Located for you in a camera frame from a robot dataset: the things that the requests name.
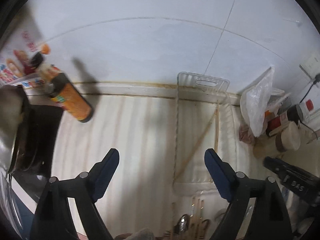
black lid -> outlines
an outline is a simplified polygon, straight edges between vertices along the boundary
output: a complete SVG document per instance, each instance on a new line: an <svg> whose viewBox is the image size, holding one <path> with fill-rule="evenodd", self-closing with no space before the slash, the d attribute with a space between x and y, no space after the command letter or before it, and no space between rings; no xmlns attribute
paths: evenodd
<svg viewBox="0 0 320 240"><path fill-rule="evenodd" d="M44 57L42 56L42 54L40 52L37 52L32 59L30 60L30 65L32 67L39 67L40 64L44 61Z"/></svg>

clear plastic tray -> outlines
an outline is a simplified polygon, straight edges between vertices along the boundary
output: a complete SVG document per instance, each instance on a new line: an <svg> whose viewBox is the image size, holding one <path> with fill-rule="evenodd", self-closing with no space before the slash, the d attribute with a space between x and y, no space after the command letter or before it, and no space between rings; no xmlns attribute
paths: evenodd
<svg viewBox="0 0 320 240"><path fill-rule="evenodd" d="M211 76L178 74L173 180L178 195L216 189L204 164L204 152L208 148L215 149L236 170L234 119L226 93L229 84L228 80Z"/></svg>

white wall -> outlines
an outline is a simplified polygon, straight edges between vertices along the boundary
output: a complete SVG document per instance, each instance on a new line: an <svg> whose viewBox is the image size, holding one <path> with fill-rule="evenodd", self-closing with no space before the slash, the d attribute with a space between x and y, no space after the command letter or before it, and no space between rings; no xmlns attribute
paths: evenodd
<svg viewBox="0 0 320 240"><path fill-rule="evenodd" d="M29 0L28 6L52 48L48 60L78 82L174 84L187 71L228 79L228 91L241 93L273 65L274 86L298 96L309 82L299 64L320 49L319 33L294 0Z"/></svg>

red cap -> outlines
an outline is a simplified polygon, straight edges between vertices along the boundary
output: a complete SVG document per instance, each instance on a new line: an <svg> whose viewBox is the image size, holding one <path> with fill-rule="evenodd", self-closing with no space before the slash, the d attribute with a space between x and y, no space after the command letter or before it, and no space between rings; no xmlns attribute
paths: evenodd
<svg viewBox="0 0 320 240"><path fill-rule="evenodd" d="M311 99L306 101L306 105L307 105L309 112L313 110L313 103L312 103Z"/></svg>

power outlet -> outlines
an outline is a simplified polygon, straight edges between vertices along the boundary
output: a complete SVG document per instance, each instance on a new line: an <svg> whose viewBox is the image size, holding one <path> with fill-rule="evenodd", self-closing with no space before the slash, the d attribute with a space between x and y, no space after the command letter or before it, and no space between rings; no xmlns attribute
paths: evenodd
<svg viewBox="0 0 320 240"><path fill-rule="evenodd" d="M320 55L314 52L303 64L300 65L303 72L314 80L315 76L320 73Z"/></svg>

